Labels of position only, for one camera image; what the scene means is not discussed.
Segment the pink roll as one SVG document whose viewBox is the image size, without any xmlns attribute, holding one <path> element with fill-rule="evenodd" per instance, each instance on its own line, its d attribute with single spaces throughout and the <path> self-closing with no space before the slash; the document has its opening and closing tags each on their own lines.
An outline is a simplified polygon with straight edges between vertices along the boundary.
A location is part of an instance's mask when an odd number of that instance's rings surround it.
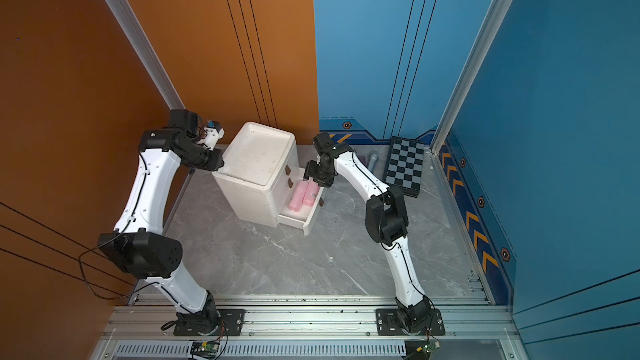
<svg viewBox="0 0 640 360">
<path fill-rule="evenodd" d="M 309 180 L 308 186 L 303 196 L 303 205 L 312 207 L 318 198 L 320 186 L 315 181 Z"/>
<path fill-rule="evenodd" d="M 291 197 L 288 203 L 288 210 L 292 212 L 299 212 L 303 206 L 303 199 L 305 193 L 307 191 L 308 181 L 300 180 L 295 190 L 293 191 L 293 196 Z"/>
</svg>

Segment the white bottom drawer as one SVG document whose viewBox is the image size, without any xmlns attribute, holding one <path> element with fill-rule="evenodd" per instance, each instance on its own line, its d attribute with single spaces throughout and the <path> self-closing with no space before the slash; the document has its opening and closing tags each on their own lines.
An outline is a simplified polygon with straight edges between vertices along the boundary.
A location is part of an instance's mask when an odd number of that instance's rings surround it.
<svg viewBox="0 0 640 360">
<path fill-rule="evenodd" d="M 303 179 L 303 173 L 303 168 L 298 168 L 296 172 L 291 172 L 290 179 L 293 181 L 293 186 L 289 189 L 283 208 L 277 216 L 277 222 L 285 226 L 298 228 L 303 231 L 304 236 L 308 236 L 313 230 L 313 226 L 318 218 L 319 210 L 324 205 L 324 188 L 320 188 L 318 190 L 312 206 L 303 204 L 298 211 L 289 209 L 288 205 L 295 194 L 298 182 Z"/>
</svg>

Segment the white plastic drawer cabinet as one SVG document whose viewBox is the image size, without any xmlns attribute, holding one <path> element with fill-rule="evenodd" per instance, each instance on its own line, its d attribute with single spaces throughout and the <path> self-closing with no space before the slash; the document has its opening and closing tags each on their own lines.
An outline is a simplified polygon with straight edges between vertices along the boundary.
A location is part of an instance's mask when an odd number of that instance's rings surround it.
<svg viewBox="0 0 640 360">
<path fill-rule="evenodd" d="M 264 226 L 280 225 L 277 216 L 293 186 L 290 174 L 302 168 L 295 136 L 247 122 L 224 151 L 223 161 L 213 176 L 235 215 Z"/>
</svg>

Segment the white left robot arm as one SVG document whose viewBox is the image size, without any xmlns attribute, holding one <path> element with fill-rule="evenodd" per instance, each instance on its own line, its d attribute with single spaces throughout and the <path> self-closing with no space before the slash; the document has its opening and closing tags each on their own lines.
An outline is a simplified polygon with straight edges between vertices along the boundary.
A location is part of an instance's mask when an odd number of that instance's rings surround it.
<svg viewBox="0 0 640 360">
<path fill-rule="evenodd" d="M 224 135 L 211 122 L 200 133 L 189 128 L 146 131 L 138 148 L 138 171 L 128 202 L 113 232 L 98 239 L 98 249 L 124 273 L 157 288 L 185 322 L 217 324 L 218 311 L 208 290 L 195 282 L 183 262 L 183 246 L 165 236 L 164 211 L 181 165 L 216 171 L 223 166 L 215 147 Z"/>
</svg>

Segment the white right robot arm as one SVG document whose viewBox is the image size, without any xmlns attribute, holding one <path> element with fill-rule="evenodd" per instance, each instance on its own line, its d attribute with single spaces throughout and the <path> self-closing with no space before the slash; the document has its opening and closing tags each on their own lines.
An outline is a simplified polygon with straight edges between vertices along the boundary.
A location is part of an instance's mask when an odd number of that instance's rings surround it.
<svg viewBox="0 0 640 360">
<path fill-rule="evenodd" d="M 400 188 L 380 181 L 346 143 L 336 143 L 328 133 L 313 138 L 318 159 L 308 162 L 303 178 L 330 188 L 337 176 L 346 178 L 366 205 L 365 227 L 370 238 L 385 251 L 398 308 L 398 323 L 408 334 L 426 330 L 435 306 L 424 292 L 411 259 L 409 218 Z"/>
</svg>

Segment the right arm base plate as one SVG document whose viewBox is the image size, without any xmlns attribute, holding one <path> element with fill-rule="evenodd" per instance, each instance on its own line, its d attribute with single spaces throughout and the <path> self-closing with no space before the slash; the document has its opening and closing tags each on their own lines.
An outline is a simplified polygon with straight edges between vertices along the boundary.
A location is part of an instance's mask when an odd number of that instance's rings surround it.
<svg viewBox="0 0 640 360">
<path fill-rule="evenodd" d="M 380 336 L 441 337 L 446 334 L 443 317 L 436 308 L 419 316 L 399 308 L 378 308 L 375 316 Z"/>
</svg>

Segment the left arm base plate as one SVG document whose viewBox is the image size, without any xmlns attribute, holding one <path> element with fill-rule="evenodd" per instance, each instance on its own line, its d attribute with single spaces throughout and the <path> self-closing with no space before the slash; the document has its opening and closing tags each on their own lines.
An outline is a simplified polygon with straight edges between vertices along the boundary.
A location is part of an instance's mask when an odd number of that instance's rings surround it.
<svg viewBox="0 0 640 360">
<path fill-rule="evenodd" d="M 217 309 L 210 315 L 206 312 L 178 313 L 173 334 L 190 337 L 237 337 L 241 335 L 245 314 L 246 311 L 242 308 Z"/>
</svg>

